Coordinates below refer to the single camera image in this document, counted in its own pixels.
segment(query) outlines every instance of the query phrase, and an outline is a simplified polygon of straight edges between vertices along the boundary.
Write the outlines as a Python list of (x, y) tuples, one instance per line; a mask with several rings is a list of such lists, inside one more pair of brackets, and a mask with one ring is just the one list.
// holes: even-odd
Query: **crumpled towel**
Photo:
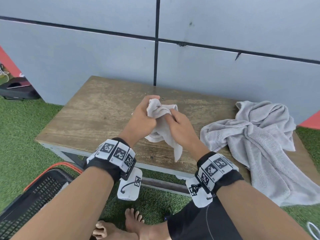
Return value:
[(278, 206), (320, 203), (320, 187), (287, 157), (295, 151), (296, 127), (288, 108), (269, 101), (237, 102), (235, 120), (226, 119), (202, 128), (201, 141), (218, 151), (228, 144), (232, 156), (251, 172), (252, 186)]
[(157, 120), (157, 125), (151, 134), (145, 138), (150, 142), (159, 142), (164, 140), (169, 146), (173, 147), (174, 161), (177, 162), (182, 154), (182, 146), (179, 145), (172, 137), (170, 127), (166, 119), (163, 117), (165, 114), (171, 114), (170, 109), (178, 111), (176, 104), (162, 105), (156, 98), (149, 100), (149, 106), (146, 109), (147, 115), (155, 118)]

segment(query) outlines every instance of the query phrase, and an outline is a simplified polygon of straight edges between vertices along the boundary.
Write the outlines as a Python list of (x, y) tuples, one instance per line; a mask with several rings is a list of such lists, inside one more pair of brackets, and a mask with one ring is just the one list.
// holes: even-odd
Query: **wooden tabletop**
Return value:
[[(160, 95), (162, 104), (177, 104), (178, 110), (191, 121), (197, 135), (203, 126), (214, 121), (234, 119), (238, 111), (236, 101), (232, 99), (91, 76), (36, 137), (36, 141), (93, 152), (106, 139), (118, 136), (143, 97), (151, 94)], [(295, 133), (294, 143), (297, 151), (288, 153), (288, 156), (320, 185), (319, 173)], [(178, 162), (174, 162), (173, 149), (164, 141), (151, 143), (142, 139), (134, 150), (137, 161), (145, 165), (192, 174), (197, 169), (186, 151)], [(249, 171), (232, 157), (228, 147), (219, 153), (234, 162), (245, 180), (251, 182)]]

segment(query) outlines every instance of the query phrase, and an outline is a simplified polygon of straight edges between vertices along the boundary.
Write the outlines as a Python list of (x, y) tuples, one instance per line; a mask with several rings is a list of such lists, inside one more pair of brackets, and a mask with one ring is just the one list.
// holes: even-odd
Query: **forearm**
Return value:
[(89, 167), (31, 218), (12, 240), (88, 240), (113, 184), (106, 171)]
[(217, 196), (244, 240), (311, 239), (286, 212), (243, 180), (221, 187)]

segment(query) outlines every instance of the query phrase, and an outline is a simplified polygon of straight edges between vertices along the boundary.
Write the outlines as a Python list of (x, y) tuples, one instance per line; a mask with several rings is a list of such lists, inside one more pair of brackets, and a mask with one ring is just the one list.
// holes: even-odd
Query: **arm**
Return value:
[[(146, 96), (119, 134), (130, 147), (150, 134), (157, 124), (155, 119), (147, 116), (149, 100), (153, 98), (160, 97)], [(88, 240), (113, 185), (109, 173), (89, 167), (31, 218), (12, 240)]]
[[(209, 149), (184, 114), (170, 111), (175, 120), (169, 114), (165, 119), (171, 135), (198, 161)], [(217, 196), (243, 239), (311, 239), (286, 212), (243, 180), (221, 187)]]

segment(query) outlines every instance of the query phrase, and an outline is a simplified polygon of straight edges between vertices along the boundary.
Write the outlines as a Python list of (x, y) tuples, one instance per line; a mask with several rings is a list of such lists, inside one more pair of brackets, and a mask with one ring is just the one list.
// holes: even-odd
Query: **black plastic crate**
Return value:
[(59, 192), (65, 183), (74, 180), (64, 170), (52, 168), (0, 214), (0, 240), (9, 240), (27, 221)]

